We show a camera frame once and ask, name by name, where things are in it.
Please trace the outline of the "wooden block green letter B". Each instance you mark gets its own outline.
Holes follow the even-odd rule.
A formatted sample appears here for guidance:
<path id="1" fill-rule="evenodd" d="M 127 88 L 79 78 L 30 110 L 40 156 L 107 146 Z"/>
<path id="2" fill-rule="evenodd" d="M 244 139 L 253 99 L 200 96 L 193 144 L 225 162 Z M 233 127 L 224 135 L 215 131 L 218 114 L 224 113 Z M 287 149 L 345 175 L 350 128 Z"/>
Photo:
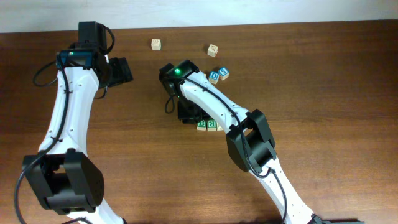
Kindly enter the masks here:
<path id="1" fill-rule="evenodd" d="M 206 129 L 207 129 L 207 122 L 205 120 L 197 122 L 197 130 L 206 131 Z"/>

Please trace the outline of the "wooden block green letter R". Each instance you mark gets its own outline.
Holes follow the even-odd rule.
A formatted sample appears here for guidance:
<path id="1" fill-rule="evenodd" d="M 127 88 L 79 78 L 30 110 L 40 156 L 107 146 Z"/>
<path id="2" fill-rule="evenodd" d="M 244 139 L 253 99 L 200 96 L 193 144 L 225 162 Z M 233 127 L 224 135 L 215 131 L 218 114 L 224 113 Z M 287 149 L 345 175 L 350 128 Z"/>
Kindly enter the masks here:
<path id="1" fill-rule="evenodd" d="M 217 131 L 217 122 L 213 119 L 209 119 L 207 122 L 207 130 L 208 131 Z"/>

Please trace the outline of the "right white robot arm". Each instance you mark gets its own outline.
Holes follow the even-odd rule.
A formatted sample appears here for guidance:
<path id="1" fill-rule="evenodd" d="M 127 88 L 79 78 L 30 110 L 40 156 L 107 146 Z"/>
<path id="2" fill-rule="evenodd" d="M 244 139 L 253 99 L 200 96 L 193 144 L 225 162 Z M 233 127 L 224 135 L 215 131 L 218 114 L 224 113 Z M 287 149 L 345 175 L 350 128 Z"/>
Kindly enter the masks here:
<path id="1" fill-rule="evenodd" d="M 213 119 L 221 126 L 233 162 L 252 174 L 280 212 L 282 223 L 313 223 L 314 212 L 300 198 L 286 177 L 275 151 L 275 140 L 265 115 L 248 111 L 215 88 L 191 61 L 168 63 L 159 80 L 172 98 L 184 124 Z"/>

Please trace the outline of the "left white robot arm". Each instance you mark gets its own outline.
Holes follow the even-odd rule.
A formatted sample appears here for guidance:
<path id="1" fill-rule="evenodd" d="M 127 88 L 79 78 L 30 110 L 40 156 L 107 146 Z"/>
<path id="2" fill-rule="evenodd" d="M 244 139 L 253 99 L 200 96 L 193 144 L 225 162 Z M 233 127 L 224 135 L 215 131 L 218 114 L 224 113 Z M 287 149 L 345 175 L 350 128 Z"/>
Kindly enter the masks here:
<path id="1" fill-rule="evenodd" d="M 22 170 L 42 208 L 84 223 L 125 223 L 104 199 L 104 177 L 87 156 L 86 136 L 96 92 L 132 80 L 125 58 L 63 50 L 55 61 L 58 90 L 51 122 Z"/>

